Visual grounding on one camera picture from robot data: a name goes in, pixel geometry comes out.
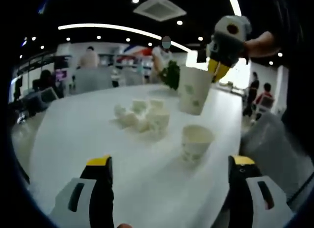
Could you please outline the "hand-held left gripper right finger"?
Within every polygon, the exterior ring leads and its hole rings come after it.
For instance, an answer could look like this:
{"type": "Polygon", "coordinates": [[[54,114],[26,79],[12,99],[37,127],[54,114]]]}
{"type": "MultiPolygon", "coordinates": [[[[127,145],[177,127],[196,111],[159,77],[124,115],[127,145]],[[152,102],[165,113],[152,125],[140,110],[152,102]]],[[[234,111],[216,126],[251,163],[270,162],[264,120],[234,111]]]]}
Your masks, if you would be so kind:
{"type": "Polygon", "coordinates": [[[228,157],[230,228],[282,228],[293,217],[284,191],[255,162],[228,157]]]}

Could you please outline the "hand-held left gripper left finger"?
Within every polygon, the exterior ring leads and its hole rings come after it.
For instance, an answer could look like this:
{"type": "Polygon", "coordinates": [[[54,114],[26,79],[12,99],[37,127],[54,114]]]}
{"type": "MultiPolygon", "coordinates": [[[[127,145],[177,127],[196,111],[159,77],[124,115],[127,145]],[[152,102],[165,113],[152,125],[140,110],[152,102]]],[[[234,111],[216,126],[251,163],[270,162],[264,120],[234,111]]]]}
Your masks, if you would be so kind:
{"type": "Polygon", "coordinates": [[[113,228],[112,185],[111,156],[89,160],[58,193],[49,218],[59,228],[113,228]]]}

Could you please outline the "person's right hand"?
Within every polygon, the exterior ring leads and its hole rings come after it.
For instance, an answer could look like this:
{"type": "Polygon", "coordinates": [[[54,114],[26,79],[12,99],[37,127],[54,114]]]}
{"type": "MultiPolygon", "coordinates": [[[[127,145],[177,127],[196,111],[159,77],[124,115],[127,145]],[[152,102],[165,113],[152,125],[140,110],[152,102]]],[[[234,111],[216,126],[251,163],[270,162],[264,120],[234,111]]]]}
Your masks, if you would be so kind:
{"type": "Polygon", "coordinates": [[[245,41],[243,45],[244,45],[244,50],[243,50],[242,56],[243,58],[245,58],[246,64],[248,64],[251,58],[255,58],[259,56],[258,42],[255,39],[251,39],[251,40],[245,41]]]}

